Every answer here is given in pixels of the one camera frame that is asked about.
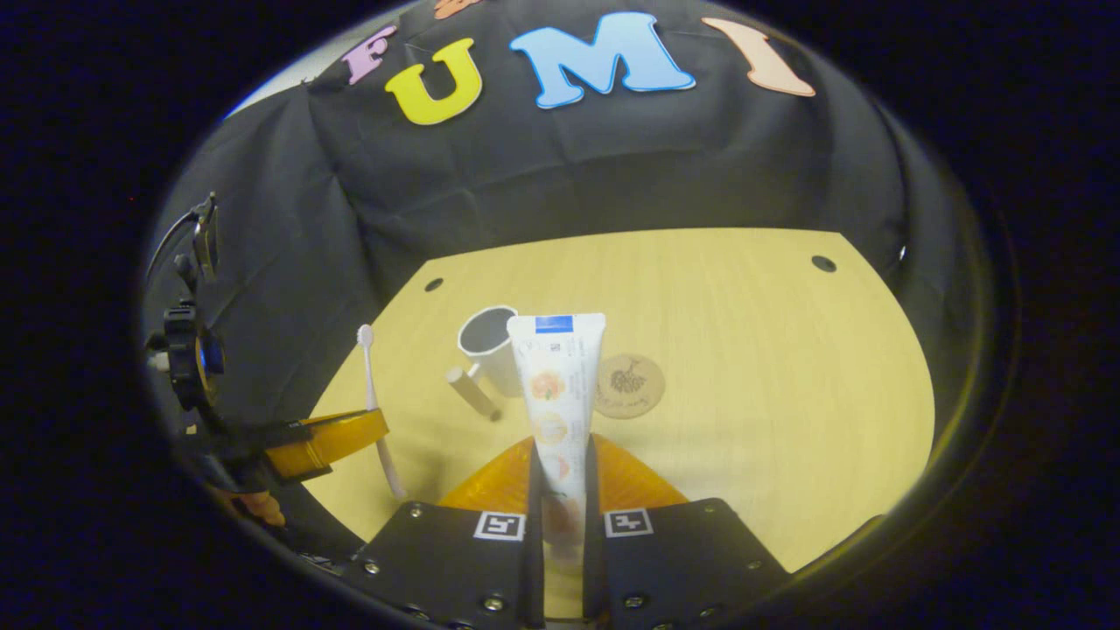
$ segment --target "round coaster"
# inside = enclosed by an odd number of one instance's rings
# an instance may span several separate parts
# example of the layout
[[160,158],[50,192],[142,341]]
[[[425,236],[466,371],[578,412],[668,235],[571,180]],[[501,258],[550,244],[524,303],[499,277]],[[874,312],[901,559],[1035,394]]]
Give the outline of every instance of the round coaster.
[[599,364],[595,408],[612,418],[634,418],[653,409],[665,392],[661,368],[641,354],[619,354]]

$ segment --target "blue letter m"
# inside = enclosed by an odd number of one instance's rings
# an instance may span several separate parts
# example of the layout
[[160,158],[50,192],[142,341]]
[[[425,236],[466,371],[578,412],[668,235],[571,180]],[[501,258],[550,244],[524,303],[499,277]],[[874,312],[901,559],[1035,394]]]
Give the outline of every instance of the blue letter m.
[[582,78],[599,94],[609,93],[619,57],[626,64],[623,85],[629,90],[688,90],[697,81],[681,72],[669,56],[653,30],[657,18],[650,13],[608,13],[599,19],[590,45],[560,29],[545,27],[517,37],[510,43],[510,48],[529,57],[541,82],[536,104],[545,110],[584,98],[584,90],[568,82],[564,70]]

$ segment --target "cup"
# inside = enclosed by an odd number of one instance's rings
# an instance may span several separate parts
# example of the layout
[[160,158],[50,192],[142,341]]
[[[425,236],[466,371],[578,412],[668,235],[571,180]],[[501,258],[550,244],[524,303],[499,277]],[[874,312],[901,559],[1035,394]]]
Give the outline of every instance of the cup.
[[488,379],[502,396],[522,396],[521,379],[513,360],[513,345],[510,333],[505,330],[506,321],[516,314],[517,309],[512,306],[487,306],[472,315],[456,337],[459,351],[472,365],[467,371],[451,368],[447,372],[447,382],[484,416],[496,417],[497,407],[478,388],[480,377]]

